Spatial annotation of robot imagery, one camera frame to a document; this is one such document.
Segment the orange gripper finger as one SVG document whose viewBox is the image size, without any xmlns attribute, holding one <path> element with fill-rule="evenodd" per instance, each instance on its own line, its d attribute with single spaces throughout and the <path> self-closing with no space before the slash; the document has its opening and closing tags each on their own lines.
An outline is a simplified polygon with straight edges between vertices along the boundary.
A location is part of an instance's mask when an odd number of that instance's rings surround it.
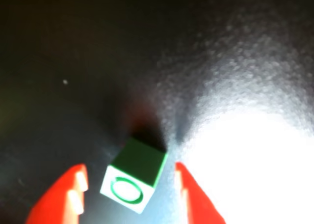
<svg viewBox="0 0 314 224">
<path fill-rule="evenodd" d="M 78 224 L 88 190 L 87 168 L 78 164 L 63 173 L 32 207 L 27 224 Z"/>
<path fill-rule="evenodd" d="M 181 162 L 175 163 L 175 182 L 189 224 L 225 224 L 212 201 Z"/>
</svg>

